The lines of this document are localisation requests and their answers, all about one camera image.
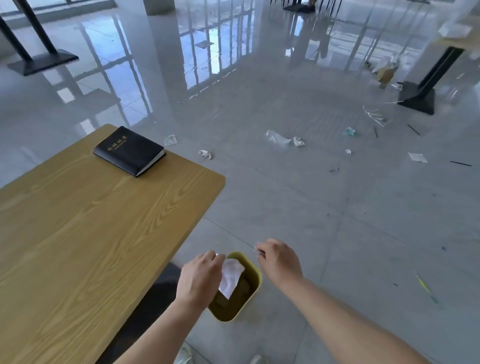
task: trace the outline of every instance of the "black notebook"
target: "black notebook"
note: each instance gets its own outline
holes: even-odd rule
[[[93,154],[138,177],[165,152],[161,145],[121,126],[97,145]]]

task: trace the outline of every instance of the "table top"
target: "table top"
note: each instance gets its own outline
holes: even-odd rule
[[[480,17],[468,16],[459,23],[470,25],[472,30],[465,38],[442,38],[436,40],[436,44],[446,47],[455,47],[465,50],[480,50]]]
[[[92,364],[225,186],[174,153],[139,178],[105,125],[0,189],[0,363]]]

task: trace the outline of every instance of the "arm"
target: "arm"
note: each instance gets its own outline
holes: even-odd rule
[[[224,254],[213,250],[187,263],[175,301],[115,364],[172,364],[200,314],[213,300],[222,279]]]
[[[427,364],[419,353],[303,277],[295,252],[285,243],[259,243],[267,278],[302,312],[338,364]]]

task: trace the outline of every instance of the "glossy tile floor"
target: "glossy tile floor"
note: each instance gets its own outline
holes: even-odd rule
[[[175,134],[168,150],[227,177],[175,263],[212,248],[255,261],[255,243],[274,236],[297,251],[308,278],[433,363],[477,362],[479,62],[465,54],[455,63],[431,117],[391,103],[398,91],[380,90],[362,67],[398,52],[396,79],[421,78],[442,52],[428,46],[432,9],[345,0],[329,18],[268,0],[178,0],[166,16],[117,9],[45,24],[80,60],[31,77],[0,66],[0,185],[105,123],[159,143]],[[30,29],[16,33],[43,52]],[[213,45],[195,46],[203,40]],[[386,126],[363,107],[380,109]],[[273,145],[268,129],[306,146]],[[247,363],[256,353],[274,364],[333,363],[267,281],[234,322],[205,312],[187,341],[199,363]]]

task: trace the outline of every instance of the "yellow trash can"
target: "yellow trash can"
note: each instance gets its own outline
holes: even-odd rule
[[[229,300],[218,291],[208,306],[212,315],[222,322],[232,321],[236,318],[262,284],[260,269],[244,253],[232,252],[227,255],[227,259],[237,259],[244,266],[245,270],[240,275],[239,282]]]

